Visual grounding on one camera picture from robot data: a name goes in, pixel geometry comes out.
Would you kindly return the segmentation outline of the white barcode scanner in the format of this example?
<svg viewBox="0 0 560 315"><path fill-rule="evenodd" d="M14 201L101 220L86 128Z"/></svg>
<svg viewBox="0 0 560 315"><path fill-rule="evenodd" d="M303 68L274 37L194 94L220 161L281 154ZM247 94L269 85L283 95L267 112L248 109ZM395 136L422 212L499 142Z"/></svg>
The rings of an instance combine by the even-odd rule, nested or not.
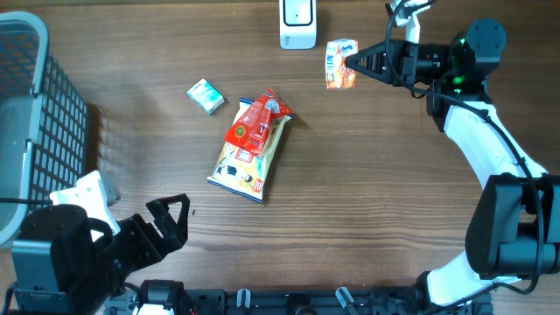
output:
<svg viewBox="0 0 560 315"><path fill-rule="evenodd" d="M284 50L312 49L317 42L316 0L279 0L280 46Z"/></svg>

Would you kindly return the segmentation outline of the teal tissue pack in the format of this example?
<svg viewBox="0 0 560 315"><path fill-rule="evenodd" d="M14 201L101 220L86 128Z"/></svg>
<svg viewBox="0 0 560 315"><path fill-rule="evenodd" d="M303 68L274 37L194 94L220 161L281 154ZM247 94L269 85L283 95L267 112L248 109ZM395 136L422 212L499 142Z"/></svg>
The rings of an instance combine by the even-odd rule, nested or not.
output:
<svg viewBox="0 0 560 315"><path fill-rule="evenodd" d="M225 102L223 95L206 79L201 79L188 91L189 97L198 104L208 115L211 115Z"/></svg>

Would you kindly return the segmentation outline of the orange small box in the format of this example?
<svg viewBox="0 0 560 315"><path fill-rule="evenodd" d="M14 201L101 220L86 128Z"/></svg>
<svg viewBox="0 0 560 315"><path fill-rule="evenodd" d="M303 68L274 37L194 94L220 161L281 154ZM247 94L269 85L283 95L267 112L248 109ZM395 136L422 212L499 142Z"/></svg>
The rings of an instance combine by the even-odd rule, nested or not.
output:
<svg viewBox="0 0 560 315"><path fill-rule="evenodd" d="M355 86L357 72L346 65L346 59L359 51L358 42L350 38L329 41L325 49L325 84L327 89L349 89Z"/></svg>

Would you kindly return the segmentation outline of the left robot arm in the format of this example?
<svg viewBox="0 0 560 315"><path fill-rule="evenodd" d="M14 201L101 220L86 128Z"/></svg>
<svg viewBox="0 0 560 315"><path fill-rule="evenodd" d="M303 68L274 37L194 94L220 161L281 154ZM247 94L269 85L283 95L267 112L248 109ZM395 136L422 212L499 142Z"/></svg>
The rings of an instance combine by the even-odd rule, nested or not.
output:
<svg viewBox="0 0 560 315"><path fill-rule="evenodd" d="M136 213L114 234L81 206L61 204L26 217L11 255L16 282L6 298L16 314L94 314L121 292L128 276L161 262L187 239L185 194L147 203L154 221Z"/></svg>

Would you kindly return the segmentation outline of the cream snack bag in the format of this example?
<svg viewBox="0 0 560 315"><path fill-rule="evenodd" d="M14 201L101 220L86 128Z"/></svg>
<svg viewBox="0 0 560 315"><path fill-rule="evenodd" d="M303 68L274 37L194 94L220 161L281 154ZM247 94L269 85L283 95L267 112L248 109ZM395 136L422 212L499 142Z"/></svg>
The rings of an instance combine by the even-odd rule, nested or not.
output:
<svg viewBox="0 0 560 315"><path fill-rule="evenodd" d="M240 99L240 110L234 122L252 102L250 99ZM248 151L225 142L213 173L207 178L207 181L261 202L268 171L280 142L284 125L291 118L285 116L272 120L271 133L261 155L253 156Z"/></svg>

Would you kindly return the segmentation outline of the grey plastic shopping basket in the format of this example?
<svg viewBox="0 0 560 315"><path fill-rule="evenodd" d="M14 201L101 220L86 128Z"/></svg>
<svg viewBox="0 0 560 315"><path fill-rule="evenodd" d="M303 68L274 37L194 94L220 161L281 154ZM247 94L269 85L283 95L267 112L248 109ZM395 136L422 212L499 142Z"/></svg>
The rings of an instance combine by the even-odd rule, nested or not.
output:
<svg viewBox="0 0 560 315"><path fill-rule="evenodd" d="M49 194L85 173L88 105L50 48L46 24L1 16L1 246Z"/></svg>

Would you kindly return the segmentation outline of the red snack packet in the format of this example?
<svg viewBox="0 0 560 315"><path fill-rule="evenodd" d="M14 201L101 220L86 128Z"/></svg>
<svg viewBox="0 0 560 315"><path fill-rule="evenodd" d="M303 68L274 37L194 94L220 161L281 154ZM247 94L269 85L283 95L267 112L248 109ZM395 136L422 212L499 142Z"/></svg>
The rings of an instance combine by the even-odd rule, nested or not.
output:
<svg viewBox="0 0 560 315"><path fill-rule="evenodd" d="M272 120L285 116L292 117L293 111L269 88L234 121L224 141L253 156L261 155L270 137Z"/></svg>

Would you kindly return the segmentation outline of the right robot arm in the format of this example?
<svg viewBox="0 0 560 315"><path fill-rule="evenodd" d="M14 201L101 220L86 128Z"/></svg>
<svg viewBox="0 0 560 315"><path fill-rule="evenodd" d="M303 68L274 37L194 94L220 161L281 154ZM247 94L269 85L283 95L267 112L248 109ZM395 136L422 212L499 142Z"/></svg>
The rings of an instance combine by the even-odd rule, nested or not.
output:
<svg viewBox="0 0 560 315"><path fill-rule="evenodd" d="M425 84L427 113L460 148L482 188L464 252L420 278L427 311L559 271L559 179L524 152L488 94L488 76L506 43L503 26L485 18L447 45L387 39L345 60L395 87Z"/></svg>

